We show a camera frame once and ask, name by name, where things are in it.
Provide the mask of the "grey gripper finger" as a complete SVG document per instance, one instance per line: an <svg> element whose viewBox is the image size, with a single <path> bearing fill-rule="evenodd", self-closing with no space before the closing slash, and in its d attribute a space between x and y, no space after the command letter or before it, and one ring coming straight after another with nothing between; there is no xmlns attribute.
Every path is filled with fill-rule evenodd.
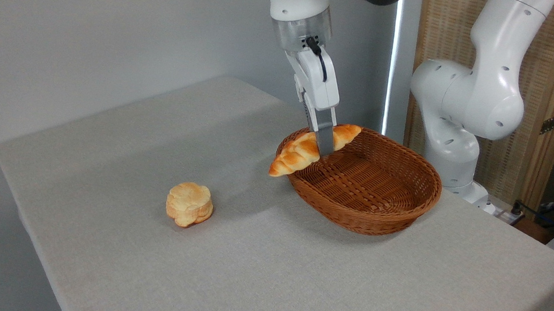
<svg viewBox="0 0 554 311"><path fill-rule="evenodd" d="M306 94L306 91L303 90L302 93L301 93L301 103L304 107L304 112L306 114L306 118L308 120L308 124L309 124L309 130L312 130L313 131L313 120L311 118L311 113L310 113L310 109L308 107L308 103L307 103L307 100L305 98L305 94Z"/></svg>
<svg viewBox="0 0 554 311"><path fill-rule="evenodd" d="M337 126L335 108L311 111L310 126L317 138L319 155L325 157L334 151L333 129Z"/></svg>

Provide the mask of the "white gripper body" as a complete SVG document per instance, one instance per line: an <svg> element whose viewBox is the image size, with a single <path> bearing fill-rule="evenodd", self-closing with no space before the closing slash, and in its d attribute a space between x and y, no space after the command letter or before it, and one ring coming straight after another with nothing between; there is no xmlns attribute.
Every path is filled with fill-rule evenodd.
<svg viewBox="0 0 554 311"><path fill-rule="evenodd" d="M305 49L286 52L286 57L294 69L297 86L306 91L316 110L323 111L339 105L337 76L332 59L324 48L320 56L311 49Z"/></svg>

